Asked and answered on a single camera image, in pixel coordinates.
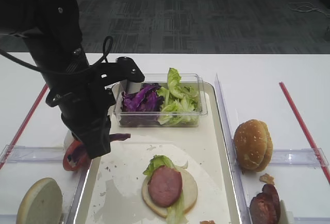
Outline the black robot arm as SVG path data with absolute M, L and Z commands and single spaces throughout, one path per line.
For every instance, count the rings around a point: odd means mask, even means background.
M 84 144 L 91 159 L 110 153 L 108 110 L 115 98 L 106 86 L 119 81 L 109 63 L 113 39 L 104 41 L 103 56 L 89 64 L 81 45 L 76 0 L 1 0 L 1 34 L 21 37 L 49 87 L 46 103 L 59 107 L 63 123 Z

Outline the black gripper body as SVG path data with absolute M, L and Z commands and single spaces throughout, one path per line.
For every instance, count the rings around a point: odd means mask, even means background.
M 116 101 L 106 86 L 116 82 L 115 72 L 45 74 L 50 92 L 46 103 L 58 106 L 61 119 L 83 144 L 109 144 L 108 109 Z

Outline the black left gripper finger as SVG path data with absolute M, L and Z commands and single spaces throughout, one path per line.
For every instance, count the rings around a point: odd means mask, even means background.
M 85 145 L 90 159 L 110 153 L 110 128 L 111 121 L 98 120 L 83 129 L 82 143 Z

